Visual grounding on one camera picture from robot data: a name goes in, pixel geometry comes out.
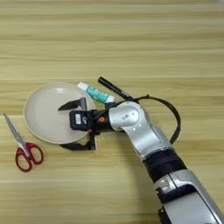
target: scissors blade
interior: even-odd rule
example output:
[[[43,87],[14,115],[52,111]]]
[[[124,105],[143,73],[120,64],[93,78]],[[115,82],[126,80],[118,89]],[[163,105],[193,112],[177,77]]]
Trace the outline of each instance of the scissors blade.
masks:
[[[20,144],[22,144],[22,146],[23,146],[24,149],[26,150],[26,148],[25,148],[25,141],[24,141],[24,139],[21,137],[21,135],[18,133],[16,127],[15,127],[14,124],[11,122],[11,119],[10,119],[5,113],[3,113],[3,115],[4,115],[4,118],[5,118],[6,122],[7,122],[7,124],[9,125],[9,128],[10,128],[10,131],[11,131],[12,135],[16,138],[16,140],[17,140]]]

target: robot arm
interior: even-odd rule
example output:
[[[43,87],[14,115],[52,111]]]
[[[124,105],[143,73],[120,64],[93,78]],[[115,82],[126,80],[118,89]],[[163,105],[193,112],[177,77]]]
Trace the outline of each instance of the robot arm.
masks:
[[[163,204],[158,211],[162,224],[224,224],[224,217],[219,208],[173,149],[171,143],[178,137],[179,126],[169,141],[163,132],[151,123],[141,105],[136,103],[137,99],[145,98],[133,99],[102,77],[98,81],[118,93],[125,101],[115,103],[103,111],[87,111],[87,107],[84,107],[84,111],[72,110],[69,113],[71,129],[88,130],[90,141],[85,146],[76,144],[73,147],[63,147],[69,150],[91,150],[95,148],[90,147],[95,146],[94,135],[105,131],[124,131],[129,136],[136,154],[146,166],[154,182],[155,192]],[[167,106],[180,124],[179,113],[169,102],[155,97],[151,99]],[[73,108],[74,103],[77,104],[77,101],[69,102],[61,108],[76,109],[83,104],[79,103]]]
[[[224,224],[219,208],[139,104],[125,101],[108,118],[113,130],[127,133],[145,164],[163,204],[158,212],[163,224]]]

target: scissors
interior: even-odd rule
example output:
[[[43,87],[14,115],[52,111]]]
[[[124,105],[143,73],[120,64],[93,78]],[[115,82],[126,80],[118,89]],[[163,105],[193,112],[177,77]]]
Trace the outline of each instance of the scissors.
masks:
[[[13,134],[13,136],[16,138],[17,143],[18,143],[18,148],[17,148],[17,153],[15,156],[15,161],[16,165],[19,170],[22,172],[29,172],[32,169],[32,162],[35,165],[40,165],[44,161],[44,154],[43,151],[35,144],[35,143],[26,143],[21,135],[18,133],[16,127],[13,125],[11,122],[10,118],[6,115],[3,114],[6,122],[8,123],[10,127],[10,131]],[[38,151],[40,154],[40,159],[36,159],[32,153],[32,149],[35,151]],[[25,161],[28,164],[28,168],[24,168],[22,165],[19,163],[19,157],[23,157]]]

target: wood grain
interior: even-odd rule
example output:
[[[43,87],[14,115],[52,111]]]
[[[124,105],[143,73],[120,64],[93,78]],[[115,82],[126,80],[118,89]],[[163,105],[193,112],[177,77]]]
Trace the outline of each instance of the wood grain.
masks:
[[[212,0],[0,0],[0,113],[45,152],[41,166],[19,171],[0,116],[1,223],[159,223],[153,184],[124,134],[98,136],[97,151],[70,152],[25,127],[23,106],[36,88],[85,81],[107,91],[100,75],[177,106],[175,148],[224,211],[223,21],[224,5]],[[170,112],[142,105],[169,137]]]

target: beige plate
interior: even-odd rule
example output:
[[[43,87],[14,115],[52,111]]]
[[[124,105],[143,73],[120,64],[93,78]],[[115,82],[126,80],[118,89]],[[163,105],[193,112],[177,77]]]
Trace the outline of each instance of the beige plate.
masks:
[[[90,96],[75,85],[53,83],[37,89],[24,105],[27,126],[35,136],[51,144],[68,144],[83,138],[86,131],[70,129],[70,110],[58,111],[63,104],[81,97],[86,97],[88,110],[95,109]]]

